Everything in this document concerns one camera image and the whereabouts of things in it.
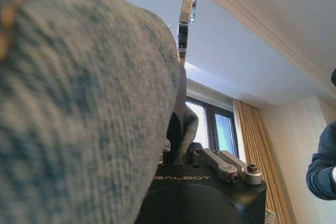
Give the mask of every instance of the gray knit fabric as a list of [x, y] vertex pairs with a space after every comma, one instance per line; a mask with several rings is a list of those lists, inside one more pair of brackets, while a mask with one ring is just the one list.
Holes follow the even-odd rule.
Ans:
[[183, 122], [184, 133], [182, 141], [177, 149], [176, 158], [174, 160], [175, 165], [183, 165], [186, 163], [187, 150], [190, 144], [194, 141], [197, 132], [198, 117], [187, 105]]
[[0, 223], [133, 223], [177, 92], [169, 29], [123, 0], [26, 0], [16, 22], [0, 63]]

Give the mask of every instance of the curtain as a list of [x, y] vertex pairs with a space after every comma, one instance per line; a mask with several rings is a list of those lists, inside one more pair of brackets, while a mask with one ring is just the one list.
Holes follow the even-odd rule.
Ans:
[[237, 100], [233, 105], [237, 135], [244, 142], [247, 163], [259, 167], [267, 184], [266, 207], [276, 213], [276, 223], [290, 224], [284, 192], [258, 109]]

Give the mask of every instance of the person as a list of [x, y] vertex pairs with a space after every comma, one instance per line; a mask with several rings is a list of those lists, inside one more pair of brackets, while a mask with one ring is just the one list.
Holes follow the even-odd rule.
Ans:
[[[331, 81], [336, 86], [336, 69]], [[336, 199], [336, 121], [330, 123], [320, 136], [318, 152], [313, 154], [308, 167], [307, 184], [320, 199]]]

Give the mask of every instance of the dark window frame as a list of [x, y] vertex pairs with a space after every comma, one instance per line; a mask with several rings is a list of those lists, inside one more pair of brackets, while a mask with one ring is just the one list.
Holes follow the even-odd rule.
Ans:
[[205, 110], [206, 127], [208, 131], [208, 140], [209, 140], [210, 150], [219, 149], [219, 141], [218, 141], [218, 136], [217, 136], [217, 126], [216, 126], [215, 114], [223, 115], [229, 118], [232, 139], [233, 139], [232, 145], [233, 145], [235, 156], [239, 158], [237, 133], [236, 133], [235, 118], [234, 118], [233, 112], [222, 109], [217, 106], [214, 106], [212, 104], [200, 101], [192, 97], [187, 97], [186, 101], [201, 105]]

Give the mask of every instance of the metal bracket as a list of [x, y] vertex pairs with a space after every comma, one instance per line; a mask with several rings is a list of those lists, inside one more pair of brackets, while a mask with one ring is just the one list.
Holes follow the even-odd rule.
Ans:
[[197, 0], [183, 0], [182, 8], [180, 13], [179, 21], [179, 31], [178, 31], [178, 56], [180, 62], [184, 64], [186, 52], [187, 52], [187, 43], [188, 43], [188, 26], [189, 23], [195, 21], [196, 15], [196, 1]]
[[194, 164], [209, 165], [217, 171], [219, 179], [226, 182], [236, 182], [239, 179], [237, 168], [220, 159], [209, 149], [197, 149], [193, 156]]
[[197, 149], [193, 154], [194, 164], [206, 164], [217, 171], [219, 179], [236, 182], [239, 178], [246, 184], [260, 185], [262, 174], [257, 166], [247, 165], [228, 151]]
[[262, 181], [261, 171], [255, 165], [247, 165], [239, 158], [235, 157], [228, 151], [221, 151], [217, 156], [222, 160], [234, 165], [238, 169], [238, 174], [242, 181], [250, 185], [260, 185]]

